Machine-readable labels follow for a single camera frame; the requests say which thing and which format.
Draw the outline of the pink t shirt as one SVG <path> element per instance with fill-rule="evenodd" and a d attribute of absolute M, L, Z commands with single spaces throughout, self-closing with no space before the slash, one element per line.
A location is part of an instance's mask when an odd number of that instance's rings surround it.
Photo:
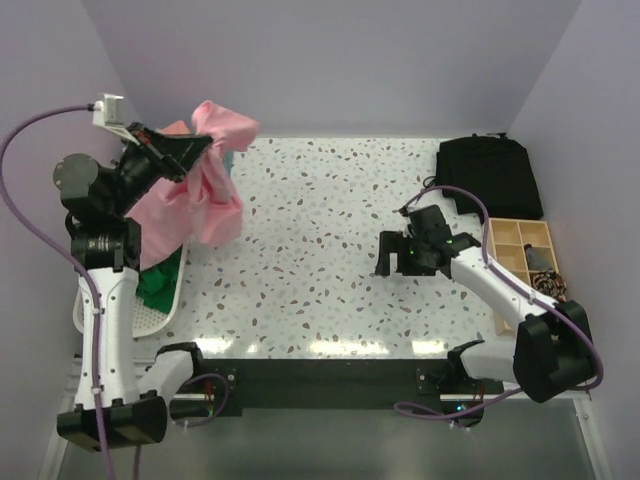
<path fill-rule="evenodd" d="M 189 238 L 218 247 L 241 234 L 243 202 L 224 169 L 223 155 L 246 151 L 259 124 L 210 100 L 196 107 L 191 124 L 192 133 L 213 138 L 212 146 L 184 180 L 158 180 L 128 212 L 141 226 L 142 271 L 168 258 Z"/>

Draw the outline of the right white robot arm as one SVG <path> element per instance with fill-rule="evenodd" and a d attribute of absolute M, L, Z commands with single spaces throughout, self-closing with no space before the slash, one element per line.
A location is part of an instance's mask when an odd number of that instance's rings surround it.
<path fill-rule="evenodd" d="M 459 393 L 480 380 L 517 384 L 537 403 L 599 378 L 584 308 L 536 291 L 497 263 L 473 235 L 455 234 L 436 205 L 403 212 L 402 231 L 379 235 L 375 273 L 442 274 L 470 289 L 514 331 L 513 339 L 475 340 L 447 353 L 445 379 Z"/>

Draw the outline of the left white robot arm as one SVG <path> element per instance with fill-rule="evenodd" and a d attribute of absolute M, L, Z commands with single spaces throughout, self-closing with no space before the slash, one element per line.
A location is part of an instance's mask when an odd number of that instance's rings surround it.
<path fill-rule="evenodd" d="M 58 434 L 88 451 L 140 447 L 162 441 L 169 403 L 181 388 L 207 380 L 193 342 L 159 350 L 138 378 L 133 365 L 133 311 L 141 265 L 141 227 L 128 213 L 159 180 L 186 177 L 209 149 L 209 135 L 169 134 L 140 123 L 127 127 L 126 146 L 113 167 L 84 153 L 66 156 L 53 181 L 67 211 L 81 294 L 81 378 L 71 411 L 58 416 Z"/>

